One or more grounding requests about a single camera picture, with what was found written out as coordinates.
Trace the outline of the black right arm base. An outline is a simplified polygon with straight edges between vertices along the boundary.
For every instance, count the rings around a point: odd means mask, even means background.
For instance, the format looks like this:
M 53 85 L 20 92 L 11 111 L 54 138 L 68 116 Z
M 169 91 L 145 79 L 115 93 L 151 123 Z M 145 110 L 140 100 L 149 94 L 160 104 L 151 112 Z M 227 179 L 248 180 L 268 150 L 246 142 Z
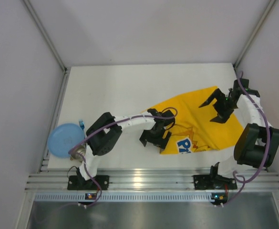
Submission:
M 195 190 L 236 190 L 235 179 L 218 174 L 219 162 L 211 166 L 209 174 L 193 175 Z

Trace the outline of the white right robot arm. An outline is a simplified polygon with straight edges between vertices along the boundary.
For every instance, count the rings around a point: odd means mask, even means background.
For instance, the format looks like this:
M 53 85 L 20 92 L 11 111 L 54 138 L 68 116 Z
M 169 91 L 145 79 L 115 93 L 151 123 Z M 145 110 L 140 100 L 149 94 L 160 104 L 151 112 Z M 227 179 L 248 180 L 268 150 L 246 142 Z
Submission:
M 279 146 L 279 129 L 267 121 L 260 105 L 260 94 L 249 87 L 248 79 L 236 79 L 228 95 L 216 89 L 201 107 L 211 102 L 217 113 L 211 122 L 224 124 L 238 109 L 246 126 L 235 144 L 233 155 L 210 168 L 210 179 L 218 183 L 236 182 L 240 172 L 254 168 L 254 175 L 244 181 L 248 183 L 273 163 Z

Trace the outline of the yellow pikachu place mat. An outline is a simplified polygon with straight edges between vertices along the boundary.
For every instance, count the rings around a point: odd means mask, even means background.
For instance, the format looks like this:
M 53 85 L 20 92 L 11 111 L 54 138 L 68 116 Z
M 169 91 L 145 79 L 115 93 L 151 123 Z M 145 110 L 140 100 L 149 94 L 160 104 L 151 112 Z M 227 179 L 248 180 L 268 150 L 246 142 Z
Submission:
M 183 93 L 150 107 L 158 111 L 173 107 L 178 111 L 163 155 L 223 150 L 237 143 L 244 128 L 234 114 L 224 124 L 214 123 L 210 122 L 217 115 L 213 106 L 199 108 L 217 88 Z

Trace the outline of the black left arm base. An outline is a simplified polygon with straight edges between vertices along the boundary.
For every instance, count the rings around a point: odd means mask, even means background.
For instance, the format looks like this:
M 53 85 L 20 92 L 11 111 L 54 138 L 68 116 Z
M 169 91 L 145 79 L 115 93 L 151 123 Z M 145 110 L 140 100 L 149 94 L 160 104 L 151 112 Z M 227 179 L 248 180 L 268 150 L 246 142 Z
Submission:
M 110 177 L 107 175 L 97 175 L 95 181 L 100 185 L 102 190 L 107 190 L 109 187 Z M 68 190 L 97 190 L 98 186 L 91 180 L 85 180 L 78 176 L 69 176 Z

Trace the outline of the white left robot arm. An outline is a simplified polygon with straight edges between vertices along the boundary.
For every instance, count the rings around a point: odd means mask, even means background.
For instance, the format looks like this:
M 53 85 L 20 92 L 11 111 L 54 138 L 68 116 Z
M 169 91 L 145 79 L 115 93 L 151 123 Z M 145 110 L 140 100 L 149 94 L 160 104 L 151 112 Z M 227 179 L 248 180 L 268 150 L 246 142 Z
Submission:
M 141 131 L 139 141 L 165 150 L 172 135 L 168 129 L 174 126 L 178 111 L 168 107 L 163 111 L 150 108 L 131 116 L 114 116 L 110 112 L 102 114 L 86 131 L 86 138 L 78 145 L 86 144 L 82 164 L 77 169 L 80 181 L 86 182 L 97 175 L 100 158 L 108 154 L 122 134 Z

